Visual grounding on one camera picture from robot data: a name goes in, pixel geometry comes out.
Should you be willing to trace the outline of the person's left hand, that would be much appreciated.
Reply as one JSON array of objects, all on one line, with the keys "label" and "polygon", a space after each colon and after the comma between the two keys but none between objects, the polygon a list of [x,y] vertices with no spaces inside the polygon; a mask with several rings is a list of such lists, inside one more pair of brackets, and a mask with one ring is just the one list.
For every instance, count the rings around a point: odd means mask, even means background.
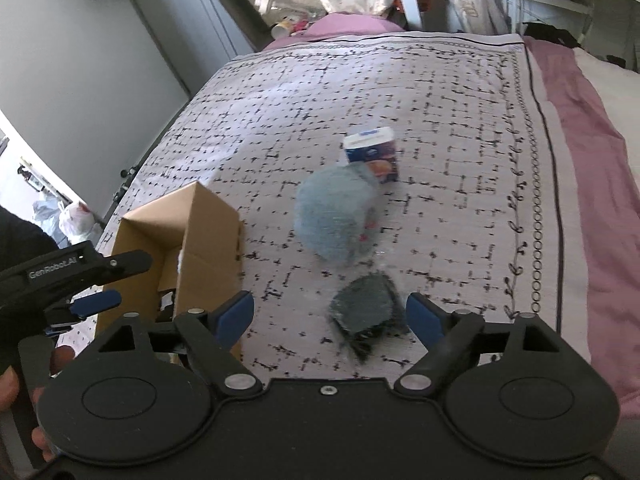
[{"label": "person's left hand", "polygon": [[24,377],[18,347],[1,347],[1,468],[15,477],[26,477],[52,460],[54,453],[39,427],[35,404],[48,380],[72,362],[70,346],[53,348],[40,336],[24,340],[35,385],[29,388]]}]

